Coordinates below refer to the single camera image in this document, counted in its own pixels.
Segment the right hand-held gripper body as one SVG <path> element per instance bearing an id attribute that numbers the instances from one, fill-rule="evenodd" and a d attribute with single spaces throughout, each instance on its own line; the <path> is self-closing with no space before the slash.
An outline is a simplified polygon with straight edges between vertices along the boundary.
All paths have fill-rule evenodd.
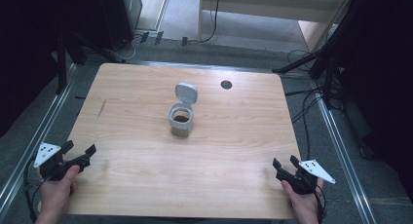
<path id="1" fill-rule="evenodd" d="M 299 165 L 302 170 L 296 170 L 294 174 L 284 168 L 282 168 L 281 173 L 276 174 L 276 179 L 279 181 L 286 180 L 293 191 L 299 195 L 314 193 L 319 178 L 331 184 L 336 183 L 336 180 L 316 160 L 302 161 Z"/>

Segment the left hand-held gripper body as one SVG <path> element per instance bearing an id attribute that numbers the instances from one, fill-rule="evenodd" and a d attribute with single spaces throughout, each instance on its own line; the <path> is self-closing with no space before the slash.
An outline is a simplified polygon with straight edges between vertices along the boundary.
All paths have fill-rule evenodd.
<path id="1" fill-rule="evenodd" d="M 83 155 L 73 160 L 65 161 L 60 148 L 61 146 L 50 143 L 42 143 L 39 146 L 34 167 L 40 170 L 43 178 L 51 181 L 60 181 L 73 166 L 78 166 L 80 168 L 79 172 L 84 171 L 85 168 L 79 166 Z"/>

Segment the clear jar with grey flip lid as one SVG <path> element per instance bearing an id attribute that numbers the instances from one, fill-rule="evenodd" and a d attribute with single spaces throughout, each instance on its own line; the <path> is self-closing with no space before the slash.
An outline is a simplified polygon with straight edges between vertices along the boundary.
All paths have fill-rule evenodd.
<path id="1" fill-rule="evenodd" d="M 189 83 L 175 86 L 178 102 L 169 110 L 170 132 L 177 137 L 188 137 L 193 128 L 194 110 L 192 105 L 198 100 L 198 89 Z"/>

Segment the person's right hand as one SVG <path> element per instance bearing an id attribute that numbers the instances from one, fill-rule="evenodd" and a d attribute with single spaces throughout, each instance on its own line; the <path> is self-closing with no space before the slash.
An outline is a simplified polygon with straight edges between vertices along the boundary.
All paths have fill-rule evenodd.
<path id="1" fill-rule="evenodd" d="M 286 180 L 283 180 L 281 185 L 293 210 L 296 223 L 319 224 L 319 203 L 316 196 L 296 194 Z"/>

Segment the person's left hand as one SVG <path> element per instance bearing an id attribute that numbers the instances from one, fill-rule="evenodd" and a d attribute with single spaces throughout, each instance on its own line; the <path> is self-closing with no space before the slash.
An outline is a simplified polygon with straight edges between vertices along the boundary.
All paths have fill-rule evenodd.
<path id="1" fill-rule="evenodd" d="M 69 209 L 71 194 L 77 188 L 79 166 L 72 166 L 60 181 L 46 181 L 40 187 L 41 210 L 35 224 L 58 224 Z"/>

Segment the black metal stand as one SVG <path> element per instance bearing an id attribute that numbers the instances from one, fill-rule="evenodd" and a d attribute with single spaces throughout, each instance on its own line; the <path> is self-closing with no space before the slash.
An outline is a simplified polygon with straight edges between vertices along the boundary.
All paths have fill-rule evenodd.
<path id="1" fill-rule="evenodd" d="M 320 49 L 309 53 L 308 55 L 290 63 L 285 67 L 273 69 L 274 73 L 284 74 L 298 68 L 299 66 L 305 65 L 310 61 L 313 61 L 314 64 L 310 68 L 309 76 L 311 79 L 316 80 L 322 74 L 326 75 L 322 89 L 322 100 L 328 109 L 331 108 L 330 100 L 332 98 L 331 88 L 333 74 L 338 68 L 338 61 L 340 57 L 339 54 L 343 51 L 346 36 L 350 33 L 350 28 L 358 8 L 358 0 L 346 1 L 346 13 L 340 20 L 336 30 Z"/>
<path id="2" fill-rule="evenodd" d="M 86 61 L 86 56 L 82 50 L 82 46 L 89 47 L 94 52 L 105 57 L 112 63 L 125 63 L 124 58 L 117 59 L 110 55 L 108 52 L 99 47 L 96 43 L 88 40 L 86 37 L 61 29 L 57 37 L 57 55 L 56 55 L 56 66 L 57 66 L 57 89 L 56 94 L 61 94 L 66 88 L 67 81 L 67 69 L 66 69 L 66 53 L 72 57 L 73 61 L 78 63 L 84 63 Z"/>

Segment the dark curtain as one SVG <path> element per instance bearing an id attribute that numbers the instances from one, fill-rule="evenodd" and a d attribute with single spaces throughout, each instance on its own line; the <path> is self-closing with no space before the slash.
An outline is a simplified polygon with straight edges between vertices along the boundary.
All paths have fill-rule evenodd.
<path id="1" fill-rule="evenodd" d="M 354 0 L 343 35 L 341 82 L 413 202 L 413 0 Z"/>
<path id="2" fill-rule="evenodd" d="M 0 0 L 0 137 L 57 75 L 52 53 L 85 60 L 77 23 L 90 0 Z"/>

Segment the black cabinet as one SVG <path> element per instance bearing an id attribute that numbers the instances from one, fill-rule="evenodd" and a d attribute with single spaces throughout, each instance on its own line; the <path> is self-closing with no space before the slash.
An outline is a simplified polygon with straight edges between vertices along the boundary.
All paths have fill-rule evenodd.
<path id="1" fill-rule="evenodd" d="M 109 49 L 117 49 L 132 40 L 140 18 L 141 0 L 101 0 Z"/>

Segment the white shelf unit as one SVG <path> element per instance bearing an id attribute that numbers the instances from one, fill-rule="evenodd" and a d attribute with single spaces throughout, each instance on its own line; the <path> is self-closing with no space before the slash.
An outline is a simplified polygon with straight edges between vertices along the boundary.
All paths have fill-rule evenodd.
<path id="1" fill-rule="evenodd" d="M 216 0 L 200 0 L 200 10 L 214 10 Z M 219 0 L 225 13 L 295 19 L 299 21 L 307 47 L 315 50 L 329 28 L 339 21 L 350 0 Z"/>

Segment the metal floor rail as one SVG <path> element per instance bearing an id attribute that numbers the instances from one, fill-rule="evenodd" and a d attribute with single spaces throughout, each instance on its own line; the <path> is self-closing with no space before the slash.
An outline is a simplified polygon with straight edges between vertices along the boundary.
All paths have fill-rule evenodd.
<path id="1" fill-rule="evenodd" d="M 26 163 L 48 135 L 76 74 L 77 65 L 72 63 L 66 87 L 56 94 L 56 80 L 53 80 L 0 137 L 0 223 L 19 192 Z"/>
<path id="2" fill-rule="evenodd" d="M 327 109 L 323 101 L 319 103 L 319 109 L 349 185 L 362 224 L 377 224 L 370 202 L 358 178 L 357 171 L 346 149 L 346 144 L 338 130 L 332 112 Z"/>

